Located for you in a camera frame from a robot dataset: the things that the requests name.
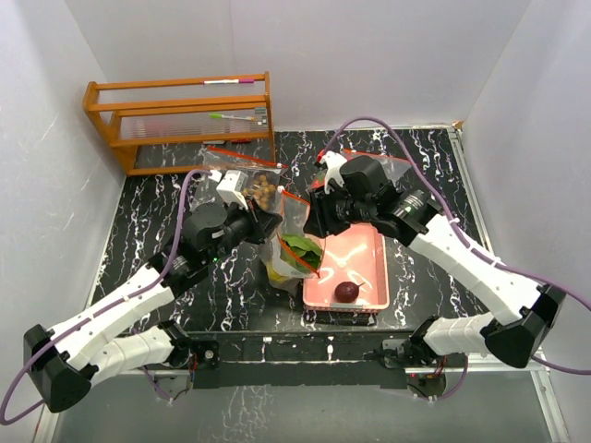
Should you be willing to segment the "green cucumber leaf vegetable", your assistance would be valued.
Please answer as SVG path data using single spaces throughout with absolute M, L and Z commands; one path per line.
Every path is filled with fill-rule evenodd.
M 281 239 L 281 258 L 302 272 L 315 271 L 322 260 L 323 249 L 313 239 L 299 234 L 284 233 Z

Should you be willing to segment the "longan bunch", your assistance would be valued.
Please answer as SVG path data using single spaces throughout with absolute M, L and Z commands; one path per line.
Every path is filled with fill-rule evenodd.
M 275 211 L 279 176 L 271 172 L 254 173 L 242 190 L 245 198 L 253 199 L 261 209 Z

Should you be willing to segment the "yellow bananas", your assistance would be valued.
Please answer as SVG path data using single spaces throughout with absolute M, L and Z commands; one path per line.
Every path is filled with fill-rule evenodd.
M 285 277 L 285 276 L 277 273 L 274 269 L 268 270 L 268 278 L 269 278 L 270 282 L 274 282 L 274 283 L 283 283 L 283 282 L 289 280 L 288 277 Z

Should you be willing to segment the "clear zip bag orange zipper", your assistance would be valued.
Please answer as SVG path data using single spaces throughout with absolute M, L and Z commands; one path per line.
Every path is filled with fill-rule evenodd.
M 383 171 L 385 172 L 386 177 L 389 180 L 393 181 L 394 183 L 396 183 L 411 168 L 411 164 L 408 160 L 385 155 L 385 154 L 372 154 L 372 153 L 367 153 L 367 152 L 362 152 L 362 151 L 357 151 L 357 150 L 348 150 L 348 149 L 340 150 L 337 153 L 342 154 L 347 159 L 348 162 L 352 161 L 355 158 L 359 158 L 359 157 L 369 157 L 370 159 L 373 159 L 373 160 L 379 162 L 380 165 L 382 166 Z M 315 162 L 315 166 L 318 169 L 318 171 L 317 171 L 317 173 L 318 173 L 319 168 L 317 167 L 317 159 Z M 312 190 L 317 189 L 317 188 L 313 187 L 313 182 L 314 182 L 314 179 L 316 178 L 316 175 L 317 174 L 315 174 L 315 176 L 312 180 L 312 183 L 308 186 L 307 191 L 312 191 Z

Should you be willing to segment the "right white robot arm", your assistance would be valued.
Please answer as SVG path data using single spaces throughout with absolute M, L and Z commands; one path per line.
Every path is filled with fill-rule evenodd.
M 368 223 L 445 270 L 488 309 L 471 317 L 428 317 L 387 357 L 431 366 L 445 355 L 481 353 L 515 368 L 527 366 L 554 326 L 563 290 L 502 269 L 500 260 L 459 231 L 435 198 L 420 189 L 399 191 L 376 158 L 346 159 L 329 151 L 318 166 L 324 177 L 309 191 L 305 233 L 326 238 Z

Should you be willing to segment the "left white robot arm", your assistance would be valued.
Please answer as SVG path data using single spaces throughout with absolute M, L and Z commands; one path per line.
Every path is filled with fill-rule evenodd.
M 173 320 L 130 336 L 124 331 L 206 280 L 213 264 L 239 245 L 265 243 L 281 221 L 252 199 L 246 206 L 199 205 L 168 244 L 100 302 L 49 329 L 29 329 L 24 357 L 48 409 L 63 412 L 93 387 L 130 369 L 187 364 L 191 341 Z

